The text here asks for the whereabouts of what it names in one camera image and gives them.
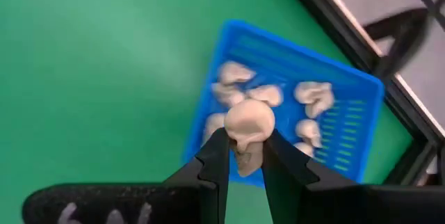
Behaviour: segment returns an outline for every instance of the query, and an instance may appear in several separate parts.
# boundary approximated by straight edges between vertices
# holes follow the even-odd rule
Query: blue plastic basket
[[[240,83],[241,89],[266,84],[282,89],[284,101],[273,108],[275,128],[291,143],[301,141],[295,126],[307,118],[304,105],[293,96],[295,87],[301,81],[330,82],[336,101],[317,118],[323,148],[315,151],[314,158],[356,182],[362,181],[383,99],[380,80],[238,20],[228,21],[222,29],[186,146],[185,162],[201,147],[207,117],[229,110],[218,103],[211,91],[218,68],[226,61],[244,64],[257,73],[250,81]],[[240,177],[233,152],[230,155],[231,180],[264,186],[261,169]]]

